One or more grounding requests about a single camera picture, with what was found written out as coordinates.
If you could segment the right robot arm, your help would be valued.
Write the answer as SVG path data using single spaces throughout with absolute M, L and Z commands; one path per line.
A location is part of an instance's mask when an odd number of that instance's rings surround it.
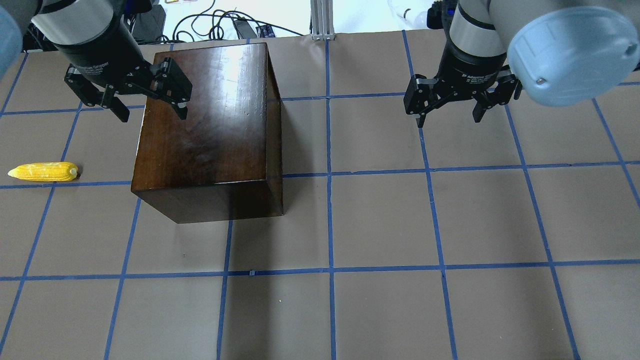
M 435 0 L 429 29 L 446 43 L 436 75 L 403 97 L 422 128 L 448 103 L 474 100 L 476 123 L 525 91 L 546 107 L 600 96 L 639 70 L 637 0 Z

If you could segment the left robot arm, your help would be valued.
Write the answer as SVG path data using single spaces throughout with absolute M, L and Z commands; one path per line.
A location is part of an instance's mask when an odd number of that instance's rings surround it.
M 67 57 L 64 82 L 82 104 L 126 123 L 130 110 L 118 95 L 144 95 L 186 119 L 192 82 L 170 57 L 146 61 L 109 0 L 3 0 L 0 10 L 2 74 L 18 59 L 32 24 Z

